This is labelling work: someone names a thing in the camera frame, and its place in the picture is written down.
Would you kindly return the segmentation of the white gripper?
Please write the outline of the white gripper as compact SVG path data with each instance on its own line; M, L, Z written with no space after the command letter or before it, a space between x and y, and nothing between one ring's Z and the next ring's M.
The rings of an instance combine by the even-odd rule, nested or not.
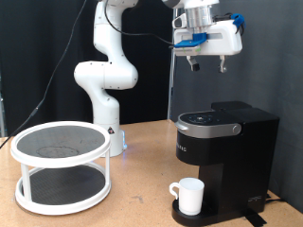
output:
M193 72L200 70L194 56L220 56L219 72L225 73L226 56L236 55L242 50L243 16L240 14L215 17L183 13L172 21L172 26L174 53L187 56Z

